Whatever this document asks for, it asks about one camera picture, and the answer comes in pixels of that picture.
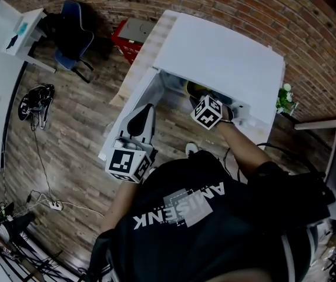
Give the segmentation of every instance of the cabinet door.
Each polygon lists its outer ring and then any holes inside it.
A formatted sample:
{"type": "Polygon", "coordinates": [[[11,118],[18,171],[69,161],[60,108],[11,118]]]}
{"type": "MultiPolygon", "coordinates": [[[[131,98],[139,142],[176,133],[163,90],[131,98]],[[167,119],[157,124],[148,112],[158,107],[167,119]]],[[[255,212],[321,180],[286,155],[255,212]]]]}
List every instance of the cabinet door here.
{"type": "Polygon", "coordinates": [[[102,150],[99,153],[99,158],[106,160],[107,152],[110,151],[110,148],[115,141],[115,137],[120,128],[122,120],[140,106],[152,103],[157,105],[159,100],[164,94],[164,84],[160,77],[159,70],[149,68],[146,71],[146,74],[142,77],[134,92],[131,94],[130,98],[127,100],[125,106],[120,112],[120,115],[117,117],[115,124],[110,130],[107,139],[102,147],[102,150]]]}

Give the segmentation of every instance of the red box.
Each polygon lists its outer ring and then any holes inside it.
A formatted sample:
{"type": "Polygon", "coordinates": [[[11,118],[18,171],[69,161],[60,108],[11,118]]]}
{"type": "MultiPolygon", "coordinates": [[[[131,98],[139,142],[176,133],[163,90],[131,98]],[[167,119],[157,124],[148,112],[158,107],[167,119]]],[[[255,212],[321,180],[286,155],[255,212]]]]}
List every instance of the red box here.
{"type": "Polygon", "coordinates": [[[140,48],[142,48],[141,44],[134,43],[134,41],[128,41],[127,39],[123,39],[119,37],[121,29],[123,28],[126,20],[121,21],[120,25],[117,27],[115,32],[112,34],[111,39],[113,43],[117,46],[120,52],[124,55],[127,61],[132,64],[137,57],[140,48]]]}

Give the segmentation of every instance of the black t-shirt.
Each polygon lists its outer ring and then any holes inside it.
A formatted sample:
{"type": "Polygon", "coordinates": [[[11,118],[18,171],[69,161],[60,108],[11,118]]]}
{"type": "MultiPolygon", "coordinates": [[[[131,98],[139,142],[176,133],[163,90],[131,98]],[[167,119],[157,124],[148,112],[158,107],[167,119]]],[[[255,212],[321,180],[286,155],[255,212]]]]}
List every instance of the black t-shirt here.
{"type": "MultiPolygon", "coordinates": [[[[279,169],[270,163],[261,170],[279,169]]],[[[107,260],[122,282],[206,281],[245,268],[288,281],[281,234],[255,224],[250,199],[248,186],[230,178],[208,152],[163,164],[107,234],[107,260]]],[[[310,262],[307,229],[287,236],[300,281],[310,262]]]]}

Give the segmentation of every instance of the person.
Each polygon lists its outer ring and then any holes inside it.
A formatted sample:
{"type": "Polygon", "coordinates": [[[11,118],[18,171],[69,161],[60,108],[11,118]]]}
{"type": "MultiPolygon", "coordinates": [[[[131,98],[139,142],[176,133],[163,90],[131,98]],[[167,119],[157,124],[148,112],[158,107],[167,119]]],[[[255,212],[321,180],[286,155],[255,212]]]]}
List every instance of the person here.
{"type": "Polygon", "coordinates": [[[13,221],[5,221],[0,224],[0,252],[4,248],[12,251],[9,241],[24,231],[34,219],[35,215],[30,211],[26,215],[14,218],[13,221]]]}
{"type": "Polygon", "coordinates": [[[217,130],[248,185],[233,180],[216,157],[194,143],[186,146],[187,159],[159,166],[143,184],[123,182],[102,221],[87,282],[98,281],[107,264],[114,281],[304,278],[318,242],[317,228],[278,229],[273,224],[284,222],[278,218],[282,210],[272,202],[276,219],[271,219],[263,208],[271,189],[266,180],[288,174],[233,124],[220,122],[217,130]],[[269,190],[254,203],[258,192],[250,187],[262,189],[259,183],[269,190]]]}

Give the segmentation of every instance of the power strip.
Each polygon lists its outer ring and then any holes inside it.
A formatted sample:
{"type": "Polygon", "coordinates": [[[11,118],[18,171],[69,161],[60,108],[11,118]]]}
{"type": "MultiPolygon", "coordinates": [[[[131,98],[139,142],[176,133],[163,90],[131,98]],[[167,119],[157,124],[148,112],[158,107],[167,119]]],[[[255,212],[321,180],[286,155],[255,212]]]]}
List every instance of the power strip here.
{"type": "Polygon", "coordinates": [[[54,210],[57,210],[57,211],[61,211],[63,209],[63,205],[59,201],[51,202],[50,200],[48,200],[48,202],[49,202],[49,207],[51,207],[51,209],[54,209],[54,210]]]}

